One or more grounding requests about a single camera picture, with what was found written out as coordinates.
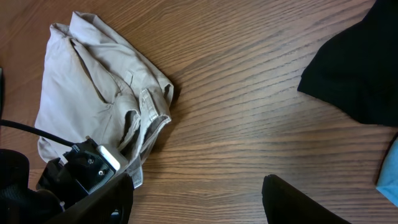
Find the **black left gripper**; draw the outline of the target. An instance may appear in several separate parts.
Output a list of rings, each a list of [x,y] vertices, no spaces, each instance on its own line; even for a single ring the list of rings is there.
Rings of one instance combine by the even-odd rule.
[[[50,191],[64,207],[71,207],[122,173],[128,164],[118,151],[89,138],[48,161],[36,189]]]

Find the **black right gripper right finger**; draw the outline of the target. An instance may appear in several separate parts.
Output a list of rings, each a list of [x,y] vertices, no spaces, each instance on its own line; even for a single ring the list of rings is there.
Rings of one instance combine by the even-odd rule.
[[[262,204],[268,224],[349,224],[274,174],[264,178]]]

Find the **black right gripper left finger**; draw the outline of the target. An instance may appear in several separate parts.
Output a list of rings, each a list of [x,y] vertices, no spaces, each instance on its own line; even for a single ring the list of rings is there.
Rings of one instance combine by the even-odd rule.
[[[131,177],[123,173],[45,224],[127,224],[133,191]]]

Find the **beige khaki shorts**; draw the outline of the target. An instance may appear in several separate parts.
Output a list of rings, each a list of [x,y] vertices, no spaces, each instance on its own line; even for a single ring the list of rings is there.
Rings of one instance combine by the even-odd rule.
[[[173,96],[172,82],[97,15],[75,11],[50,26],[35,127],[119,151],[136,187]]]

